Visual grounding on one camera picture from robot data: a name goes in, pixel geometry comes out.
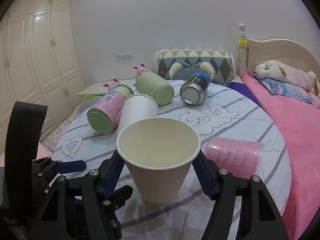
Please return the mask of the pink fleece blanket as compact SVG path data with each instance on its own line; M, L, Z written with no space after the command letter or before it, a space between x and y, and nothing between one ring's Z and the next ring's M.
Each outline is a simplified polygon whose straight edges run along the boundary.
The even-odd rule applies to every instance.
M297 99L272 95L251 73L241 79L285 140L292 183L283 220L289 238L299 239L319 209L319 109Z

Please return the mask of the pink green labelled can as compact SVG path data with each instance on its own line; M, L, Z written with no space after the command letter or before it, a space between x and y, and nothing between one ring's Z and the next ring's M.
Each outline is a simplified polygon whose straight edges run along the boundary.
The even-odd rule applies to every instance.
M87 112L90 126L102 134L110 134L118 126L125 100L133 95L133 90L119 84L105 94Z

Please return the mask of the pink pig plush toy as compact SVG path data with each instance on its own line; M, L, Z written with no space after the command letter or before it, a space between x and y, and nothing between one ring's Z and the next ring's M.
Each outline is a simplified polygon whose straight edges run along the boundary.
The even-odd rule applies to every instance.
M140 64L140 66L134 66L133 69L136 70L136 79L143 73L147 71L147 68L143 63Z

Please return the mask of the yellow star ornament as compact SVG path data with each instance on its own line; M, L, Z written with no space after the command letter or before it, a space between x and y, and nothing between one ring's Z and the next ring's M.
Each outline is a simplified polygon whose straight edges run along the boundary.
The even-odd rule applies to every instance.
M244 40L241 38L238 40L238 44L239 44L240 48L246 48L247 47L247 40Z

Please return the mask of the white striped quilt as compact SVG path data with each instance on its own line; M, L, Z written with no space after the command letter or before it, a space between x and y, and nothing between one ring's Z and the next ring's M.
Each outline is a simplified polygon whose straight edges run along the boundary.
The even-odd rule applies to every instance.
M199 134L202 147L211 137L257 141L263 145L258 174L279 211L284 211L291 186L289 154L274 121L249 98L237 91L210 85L200 106L188 106L175 94L159 108L159 117L182 120ZM116 134L95 132L81 113L64 131L53 158L83 160L87 170L100 166L116 148ZM137 190L117 211L123 239L200 239L214 202L203 194L197 176L189 170L173 202L152 205L142 201Z

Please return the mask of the triangle patterned cushion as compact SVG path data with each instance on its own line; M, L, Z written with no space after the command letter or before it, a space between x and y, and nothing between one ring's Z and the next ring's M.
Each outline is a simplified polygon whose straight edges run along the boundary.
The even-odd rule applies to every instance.
M166 49L155 52L152 59L152 71L168 79L169 68L176 61L183 61L191 66L207 61L215 70L215 81L222 81L228 86L237 77L233 54L221 50L202 49Z

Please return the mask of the cream wardrobe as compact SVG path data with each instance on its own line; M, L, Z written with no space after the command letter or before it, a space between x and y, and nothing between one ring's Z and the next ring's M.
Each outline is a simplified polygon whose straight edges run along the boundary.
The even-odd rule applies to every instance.
M1 20L1 141L17 101L48 108L46 137L81 102L69 0L15 0Z

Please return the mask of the white paper cup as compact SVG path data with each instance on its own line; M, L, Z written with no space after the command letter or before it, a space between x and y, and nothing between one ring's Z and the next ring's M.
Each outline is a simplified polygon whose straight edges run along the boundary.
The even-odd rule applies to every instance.
M117 135L125 127L134 122L156 117L158 111L158 104L152 97L145 94L133 94L129 96L124 103Z
M172 202L200 151L200 137L188 124L149 118L125 127L116 148L141 198L155 205Z

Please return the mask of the green ceramic mug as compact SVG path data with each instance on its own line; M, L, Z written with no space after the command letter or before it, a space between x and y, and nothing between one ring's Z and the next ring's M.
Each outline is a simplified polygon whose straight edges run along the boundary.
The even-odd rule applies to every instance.
M175 94L172 85L153 72L144 72L137 77L136 90L152 97L159 106L171 103Z

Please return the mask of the pink translucent plastic cup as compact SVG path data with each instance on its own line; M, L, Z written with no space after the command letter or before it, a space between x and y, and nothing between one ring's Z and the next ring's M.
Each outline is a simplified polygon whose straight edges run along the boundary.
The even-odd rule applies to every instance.
M204 149L204 155L219 169L224 168L235 177L249 179L259 172L263 144L213 137Z

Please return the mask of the grey koala plush pillow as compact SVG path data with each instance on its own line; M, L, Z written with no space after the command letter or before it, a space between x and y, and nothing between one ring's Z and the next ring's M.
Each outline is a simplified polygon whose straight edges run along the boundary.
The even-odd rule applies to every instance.
M176 61L165 74L166 80L188 80L194 73L204 73L209 77L209 82L213 83L216 71L213 65L208 61L201 61L195 65L191 65L184 61Z

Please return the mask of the blue cartoon pillow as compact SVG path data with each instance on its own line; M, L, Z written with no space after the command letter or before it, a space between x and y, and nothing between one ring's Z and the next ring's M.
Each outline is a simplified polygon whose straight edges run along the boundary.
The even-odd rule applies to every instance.
M257 75L254 77L270 92L271 95L285 96L305 103L312 103L307 91L301 87L270 78L261 79Z

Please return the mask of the cream dog plush toy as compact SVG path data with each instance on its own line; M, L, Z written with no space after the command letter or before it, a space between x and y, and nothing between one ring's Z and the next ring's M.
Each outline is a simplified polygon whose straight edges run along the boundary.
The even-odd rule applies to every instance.
M319 81L314 72L304 72L280 61L269 60L257 65L255 74L261 79L270 78L302 87L319 98Z

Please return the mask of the cream wooden headboard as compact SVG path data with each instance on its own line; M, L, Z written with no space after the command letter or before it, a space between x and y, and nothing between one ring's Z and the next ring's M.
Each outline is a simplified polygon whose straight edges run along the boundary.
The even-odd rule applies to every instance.
M237 72L242 76L245 72L253 72L255 67L269 60L277 60L305 72L312 71L319 77L319 62L313 54L300 43L285 39L272 38L254 40L247 37L246 27L239 24L239 39L247 40L247 47L239 47L239 63Z

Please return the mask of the blue black spray can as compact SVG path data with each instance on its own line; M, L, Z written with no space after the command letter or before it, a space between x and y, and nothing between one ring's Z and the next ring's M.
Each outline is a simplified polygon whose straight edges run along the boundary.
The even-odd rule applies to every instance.
M202 72L195 72L180 87L181 99L188 105L200 105L204 101L210 82L211 78L209 75Z

